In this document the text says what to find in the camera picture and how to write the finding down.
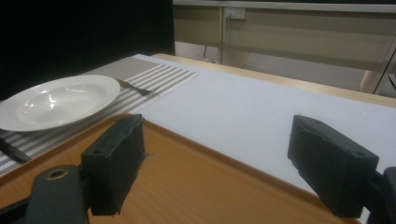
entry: electrical outlet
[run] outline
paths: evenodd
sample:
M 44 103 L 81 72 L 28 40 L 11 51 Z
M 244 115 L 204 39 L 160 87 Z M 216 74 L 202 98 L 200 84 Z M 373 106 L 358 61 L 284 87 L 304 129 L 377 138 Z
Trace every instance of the electrical outlet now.
M 246 11 L 244 7 L 226 7 L 225 17 L 235 20 L 244 20 L 246 18 Z

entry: white plate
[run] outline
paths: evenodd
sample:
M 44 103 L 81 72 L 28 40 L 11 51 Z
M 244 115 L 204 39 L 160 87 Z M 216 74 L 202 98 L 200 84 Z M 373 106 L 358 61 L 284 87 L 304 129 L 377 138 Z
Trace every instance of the white plate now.
M 66 77 L 22 91 L 0 104 L 0 129 L 14 132 L 46 130 L 69 124 L 102 110 L 120 92 L 111 77 Z

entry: dark background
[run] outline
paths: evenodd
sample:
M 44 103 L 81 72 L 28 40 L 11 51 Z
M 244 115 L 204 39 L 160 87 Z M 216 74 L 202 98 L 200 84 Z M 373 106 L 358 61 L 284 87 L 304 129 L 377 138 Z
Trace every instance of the dark background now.
M 284 3 L 325 3 L 325 4 L 371 4 L 371 5 L 396 5 L 396 0 L 235 0 L 241 2 L 284 2 Z
M 172 0 L 0 1 L 0 100 L 138 53 L 175 54 Z

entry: wooden table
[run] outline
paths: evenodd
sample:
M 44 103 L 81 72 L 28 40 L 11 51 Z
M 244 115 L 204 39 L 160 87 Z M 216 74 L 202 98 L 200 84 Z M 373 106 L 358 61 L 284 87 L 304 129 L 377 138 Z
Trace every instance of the wooden table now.
M 168 55 L 154 58 L 396 107 L 393 99 L 376 95 Z M 33 179 L 42 171 L 59 164 L 79 164 L 80 153 L 123 116 L 127 115 L 92 127 L 2 177 L 0 207 L 27 197 Z M 358 223 L 355 219 L 334 217 L 315 195 L 305 190 L 148 120 L 144 130 L 149 156 L 120 216 L 90 217 L 92 223 Z

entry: striped placemat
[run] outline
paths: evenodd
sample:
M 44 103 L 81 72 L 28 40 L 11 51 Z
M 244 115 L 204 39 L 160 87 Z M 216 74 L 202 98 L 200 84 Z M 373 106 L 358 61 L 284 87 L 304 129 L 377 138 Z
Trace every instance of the striped placemat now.
M 140 59 L 127 58 L 108 64 L 86 74 L 105 75 L 122 78 L 139 88 L 156 90 L 156 93 L 141 96 L 136 91 L 121 88 L 112 104 L 87 119 L 46 131 L 15 133 L 0 130 L 0 136 L 12 146 L 35 158 L 60 145 L 65 140 L 113 115 L 138 113 L 139 110 L 155 102 L 166 93 L 175 90 L 187 81 L 198 76 L 197 73 L 171 65 L 151 63 Z M 20 164 L 0 152 L 0 176 L 19 167 Z

